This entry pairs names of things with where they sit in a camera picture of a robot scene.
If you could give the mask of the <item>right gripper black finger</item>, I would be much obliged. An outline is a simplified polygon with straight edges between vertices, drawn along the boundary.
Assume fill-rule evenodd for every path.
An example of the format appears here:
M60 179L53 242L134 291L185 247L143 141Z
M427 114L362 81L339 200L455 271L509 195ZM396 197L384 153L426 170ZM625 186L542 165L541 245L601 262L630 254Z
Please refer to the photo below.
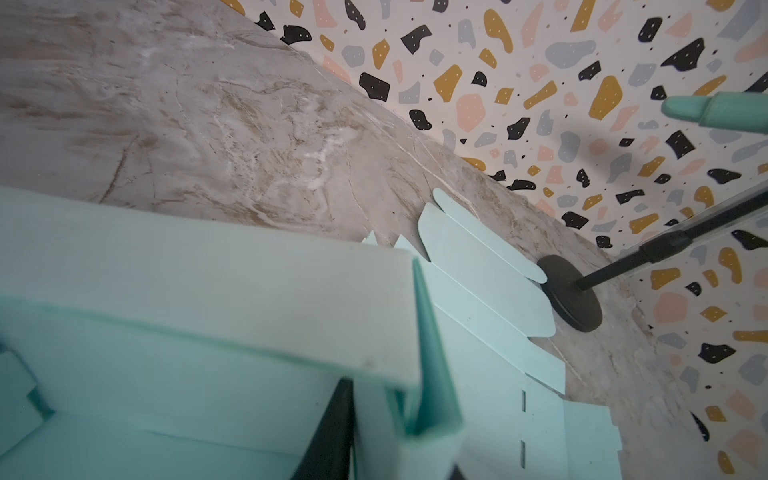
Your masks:
M312 440L292 475L293 480L347 480L354 442L353 382L336 385Z

